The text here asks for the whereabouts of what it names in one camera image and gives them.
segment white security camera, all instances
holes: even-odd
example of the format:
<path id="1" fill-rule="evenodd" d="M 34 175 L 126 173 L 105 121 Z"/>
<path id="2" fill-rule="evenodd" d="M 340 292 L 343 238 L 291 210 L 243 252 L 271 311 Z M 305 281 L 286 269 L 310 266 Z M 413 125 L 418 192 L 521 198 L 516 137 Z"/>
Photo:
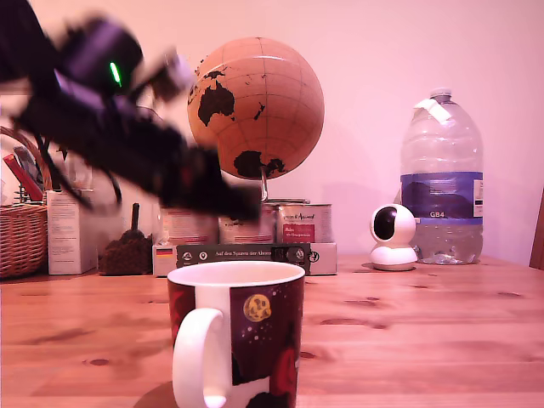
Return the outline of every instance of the white security camera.
<path id="1" fill-rule="evenodd" d="M 399 204 L 379 207 L 372 214 L 370 230 L 377 243 L 371 252 L 375 269 L 413 269 L 417 255 L 410 241 L 416 233 L 416 220 L 408 208 Z"/>

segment white mug handle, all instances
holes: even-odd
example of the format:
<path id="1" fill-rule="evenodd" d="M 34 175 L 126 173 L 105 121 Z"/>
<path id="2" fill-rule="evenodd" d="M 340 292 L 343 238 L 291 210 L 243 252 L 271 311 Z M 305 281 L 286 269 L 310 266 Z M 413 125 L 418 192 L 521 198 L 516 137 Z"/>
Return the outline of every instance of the white mug handle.
<path id="1" fill-rule="evenodd" d="M 210 308 L 191 310 L 182 321 L 172 360 L 173 395 L 179 408 L 221 408 L 225 404 L 226 390 L 205 383 L 210 373 L 205 373 L 204 364 L 206 348 L 213 348 L 213 341 L 207 339 L 224 323 L 223 313 Z"/>

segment cork globe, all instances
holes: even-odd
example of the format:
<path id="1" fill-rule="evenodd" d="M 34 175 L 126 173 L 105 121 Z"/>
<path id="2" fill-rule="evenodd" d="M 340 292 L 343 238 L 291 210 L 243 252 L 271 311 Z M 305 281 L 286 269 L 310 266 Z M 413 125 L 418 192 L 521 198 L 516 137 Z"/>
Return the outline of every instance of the cork globe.
<path id="1" fill-rule="evenodd" d="M 201 61 L 188 100 L 199 145 L 218 149 L 221 168 L 243 179 L 290 172 L 317 144 L 325 103 L 308 62 L 261 37 L 227 42 Z"/>

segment water bottle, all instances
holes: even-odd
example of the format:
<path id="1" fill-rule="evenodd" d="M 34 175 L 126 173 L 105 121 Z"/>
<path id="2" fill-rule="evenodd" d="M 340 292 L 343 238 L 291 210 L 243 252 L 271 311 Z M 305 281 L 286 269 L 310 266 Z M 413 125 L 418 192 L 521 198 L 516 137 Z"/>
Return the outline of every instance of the water bottle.
<path id="1" fill-rule="evenodd" d="M 483 245 L 482 139 L 471 117 L 435 89 L 416 105 L 401 151 L 401 200 L 416 218 L 419 262 L 471 264 Z"/>

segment mug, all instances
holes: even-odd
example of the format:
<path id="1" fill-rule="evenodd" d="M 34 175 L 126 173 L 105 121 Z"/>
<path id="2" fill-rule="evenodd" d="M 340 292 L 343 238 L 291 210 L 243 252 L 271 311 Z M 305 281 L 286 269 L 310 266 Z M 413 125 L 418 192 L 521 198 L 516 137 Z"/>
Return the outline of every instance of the mug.
<path id="1" fill-rule="evenodd" d="M 168 274 L 179 408 L 295 408 L 304 269 L 200 263 Z"/>

